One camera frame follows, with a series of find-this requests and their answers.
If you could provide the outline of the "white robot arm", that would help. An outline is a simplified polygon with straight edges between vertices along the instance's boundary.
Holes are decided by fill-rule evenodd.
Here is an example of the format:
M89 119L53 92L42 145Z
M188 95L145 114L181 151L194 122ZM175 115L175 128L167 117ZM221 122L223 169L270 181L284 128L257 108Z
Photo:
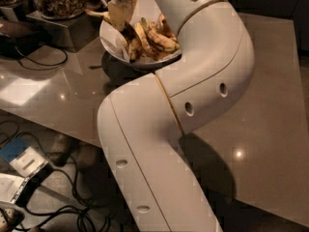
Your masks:
M240 99L253 44L228 0L155 1L182 57L103 100L99 141L140 232L223 232L179 140Z

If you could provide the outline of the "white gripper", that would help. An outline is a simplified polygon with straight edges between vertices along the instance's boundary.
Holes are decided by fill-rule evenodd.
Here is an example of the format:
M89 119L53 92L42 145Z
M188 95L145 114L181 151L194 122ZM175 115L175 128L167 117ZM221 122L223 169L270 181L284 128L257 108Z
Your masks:
M137 0L110 0L108 14L111 25L122 32L127 23L131 22Z

